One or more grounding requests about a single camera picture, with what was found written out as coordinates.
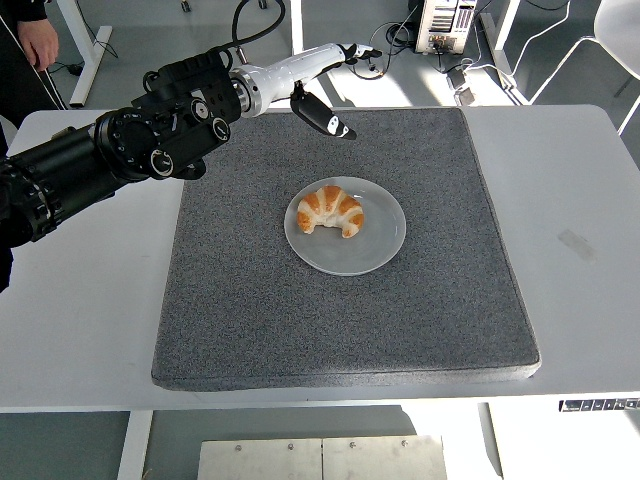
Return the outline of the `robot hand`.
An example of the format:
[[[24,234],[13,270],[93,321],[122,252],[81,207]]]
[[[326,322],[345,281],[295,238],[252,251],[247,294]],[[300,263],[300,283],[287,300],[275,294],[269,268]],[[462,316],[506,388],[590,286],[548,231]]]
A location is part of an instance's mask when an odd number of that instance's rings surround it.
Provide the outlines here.
[[[256,68],[250,74],[255,86],[250,88],[251,109],[247,115],[261,115],[273,102],[289,99],[291,110],[316,131],[327,136],[355,140],[356,132],[318,97],[307,92],[305,85],[343,64],[354,65],[359,60],[381,55],[381,51],[368,45],[328,43],[266,68]]]

